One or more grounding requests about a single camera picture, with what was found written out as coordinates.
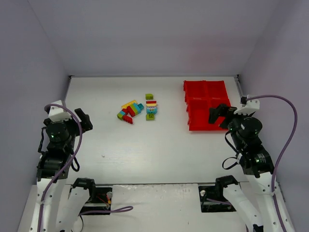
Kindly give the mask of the large green lego brick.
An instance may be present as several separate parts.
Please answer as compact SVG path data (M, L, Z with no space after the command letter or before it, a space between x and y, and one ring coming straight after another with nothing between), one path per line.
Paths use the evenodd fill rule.
M140 108L136 103L131 104L130 107L134 111L135 115L140 114Z

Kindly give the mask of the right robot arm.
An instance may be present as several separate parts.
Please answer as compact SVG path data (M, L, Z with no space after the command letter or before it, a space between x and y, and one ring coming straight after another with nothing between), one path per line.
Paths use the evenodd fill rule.
M209 123L214 124L219 117L224 118L220 127L231 135L233 142L228 145L236 153L236 163L251 184L258 207L253 206L232 175L216 179L219 197L234 207L249 232L293 232L295 229L276 181L275 166L258 137L262 123L251 114L225 104L210 108Z

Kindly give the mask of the yellow lego plate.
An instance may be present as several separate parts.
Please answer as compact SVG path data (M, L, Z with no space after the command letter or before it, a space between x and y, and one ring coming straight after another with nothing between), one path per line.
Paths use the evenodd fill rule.
M122 105L121 108L122 108L122 109L127 109L128 106L130 106L130 105L132 105L132 104L134 104L134 103L137 103L137 101L136 101L136 100L132 100L132 101L130 101L130 102L128 102L128 103Z

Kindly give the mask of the large red lego brick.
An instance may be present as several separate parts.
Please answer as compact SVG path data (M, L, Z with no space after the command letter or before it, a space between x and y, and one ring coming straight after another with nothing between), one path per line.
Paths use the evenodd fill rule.
M135 111L131 108L131 106L128 106L126 109L131 117L134 117L136 115Z

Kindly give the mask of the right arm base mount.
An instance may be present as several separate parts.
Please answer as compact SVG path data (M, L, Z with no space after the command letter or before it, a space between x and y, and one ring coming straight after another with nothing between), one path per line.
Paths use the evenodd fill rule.
M236 212L232 204L223 196L224 188L230 184L238 184L232 175L216 178L213 185L198 186L201 212Z

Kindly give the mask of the small green lego brick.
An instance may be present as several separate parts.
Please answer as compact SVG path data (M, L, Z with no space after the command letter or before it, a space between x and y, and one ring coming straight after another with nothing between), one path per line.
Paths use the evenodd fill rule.
M121 114L121 113L118 113L118 114L117 114L117 117L118 117L118 119L120 119L120 120L123 120L123 116L124 116L124 115Z

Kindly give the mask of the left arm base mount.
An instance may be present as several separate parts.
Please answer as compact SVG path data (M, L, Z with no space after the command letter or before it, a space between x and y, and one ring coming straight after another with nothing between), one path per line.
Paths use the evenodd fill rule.
M94 179L77 178L71 186L72 191L76 187L81 187L88 192L88 199L80 209L80 214L90 215L110 215L112 205L112 187L97 186Z

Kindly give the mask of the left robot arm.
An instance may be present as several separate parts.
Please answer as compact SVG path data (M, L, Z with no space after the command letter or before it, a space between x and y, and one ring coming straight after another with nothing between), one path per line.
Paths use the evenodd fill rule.
M92 130L89 115L82 109L69 110L60 103L45 106L48 118L44 120L41 135L47 135L49 144L41 154L37 166L37 197L31 232L71 232L84 204L95 195L95 181L77 178L71 193L60 208L60 198L69 170L79 171L76 159L83 134Z

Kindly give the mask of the red jagged lego brick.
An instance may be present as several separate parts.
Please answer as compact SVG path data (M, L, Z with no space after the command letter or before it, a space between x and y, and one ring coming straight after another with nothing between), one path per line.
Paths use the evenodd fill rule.
M133 118L131 118L130 116L128 115L124 115L123 116L123 121L129 123L129 124L133 124Z

